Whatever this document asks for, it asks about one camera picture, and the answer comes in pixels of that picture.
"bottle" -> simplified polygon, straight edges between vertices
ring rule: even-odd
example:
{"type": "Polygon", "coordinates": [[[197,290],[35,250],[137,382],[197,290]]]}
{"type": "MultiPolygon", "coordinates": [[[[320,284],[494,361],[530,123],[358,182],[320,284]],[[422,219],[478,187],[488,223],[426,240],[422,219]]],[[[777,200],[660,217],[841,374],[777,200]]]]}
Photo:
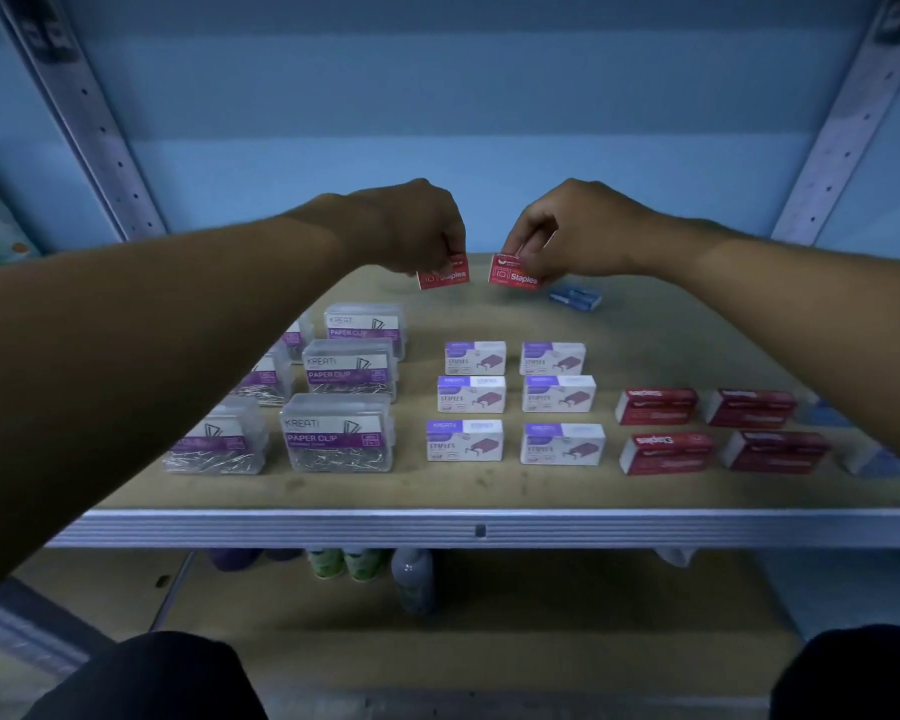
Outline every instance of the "bottle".
{"type": "Polygon", "coordinates": [[[354,581],[373,581],[383,566],[383,551],[379,548],[344,548],[343,560],[354,581]]]}
{"type": "Polygon", "coordinates": [[[336,578],[347,568],[340,548],[308,548],[307,561],[318,579],[336,578]]]}
{"type": "Polygon", "coordinates": [[[390,571],[400,604],[411,614],[430,614],[437,605],[434,557],[426,548],[397,548],[390,571]]]}

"clear plastic container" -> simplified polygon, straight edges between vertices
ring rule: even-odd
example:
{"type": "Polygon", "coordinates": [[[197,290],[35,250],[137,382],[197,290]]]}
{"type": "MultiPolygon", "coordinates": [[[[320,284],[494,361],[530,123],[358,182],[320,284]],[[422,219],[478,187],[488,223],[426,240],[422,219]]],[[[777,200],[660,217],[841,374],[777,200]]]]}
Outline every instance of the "clear plastic container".
{"type": "Polygon", "coordinates": [[[397,366],[389,338],[317,338],[303,349],[312,394],[385,395],[396,401],[397,366]]]}
{"type": "Polygon", "coordinates": [[[389,472],[396,429],[385,394],[299,393],[280,410],[299,472],[389,472]]]}
{"type": "Polygon", "coordinates": [[[264,469],[270,431],[255,399],[228,396],[163,457],[167,472],[255,475],[264,469]]]}
{"type": "Polygon", "coordinates": [[[323,314],[328,339],[390,339],[393,358],[407,355],[407,320],[396,303],[335,303],[323,314]]]}
{"type": "Polygon", "coordinates": [[[294,364],[303,363],[303,350],[313,339],[314,322],[310,319],[310,311],[300,313],[300,317],[280,337],[280,341],[287,347],[289,360],[294,364]]]}
{"type": "Polygon", "coordinates": [[[230,394],[256,399],[262,407],[282,407],[294,395],[294,371],[282,340],[270,347],[230,394]]]}

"dark trouser leg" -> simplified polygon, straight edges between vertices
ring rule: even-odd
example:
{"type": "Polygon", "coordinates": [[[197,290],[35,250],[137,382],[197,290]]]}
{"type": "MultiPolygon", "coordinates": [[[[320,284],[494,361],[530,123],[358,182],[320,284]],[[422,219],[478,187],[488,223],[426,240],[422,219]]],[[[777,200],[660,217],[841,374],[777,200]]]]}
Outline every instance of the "dark trouser leg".
{"type": "Polygon", "coordinates": [[[900,627],[826,631],[787,667],[770,695],[770,720],[900,720],[900,627]]]}
{"type": "Polygon", "coordinates": [[[24,720],[266,720],[227,644],[179,631],[121,642],[40,698],[24,720]]]}

